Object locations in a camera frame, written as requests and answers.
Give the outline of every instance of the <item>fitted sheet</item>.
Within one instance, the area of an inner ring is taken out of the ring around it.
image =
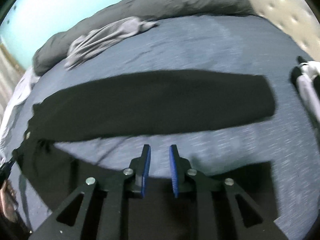
[[[79,67],[66,71],[64,60],[35,85],[12,128],[7,155],[23,140],[32,105],[54,92],[89,80],[122,73],[160,69],[204,69],[263,74],[276,96],[275,115],[262,122],[218,131],[167,136],[120,137],[58,143],[77,158],[123,169],[152,148],[150,176],[169,177],[168,146],[208,175],[259,162],[272,162],[280,217],[275,221],[290,240],[302,239],[318,215],[320,157],[307,113],[289,82],[301,55],[311,58],[281,30],[256,16],[188,16],[160,20],[159,26],[128,38]],[[14,166],[10,179],[22,203],[19,211],[36,229],[50,214],[31,185]]]

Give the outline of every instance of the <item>screw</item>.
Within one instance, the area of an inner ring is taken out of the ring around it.
[[[190,176],[195,176],[195,175],[197,174],[197,171],[196,171],[195,169],[189,169],[189,170],[187,171],[187,173],[188,173],[188,175],[190,175]]]
[[[87,185],[92,185],[92,184],[94,184],[96,182],[96,179],[93,178],[93,177],[89,177],[89,178],[87,178],[85,180],[85,182],[86,182]]]
[[[124,175],[132,175],[133,174],[133,169],[126,168],[123,170]]]
[[[233,179],[227,178],[224,180],[224,183],[228,186],[233,186],[235,182],[233,181]]]

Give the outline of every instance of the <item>teal wall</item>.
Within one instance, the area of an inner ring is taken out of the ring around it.
[[[17,0],[0,26],[0,38],[24,67],[52,35],[121,0]]]

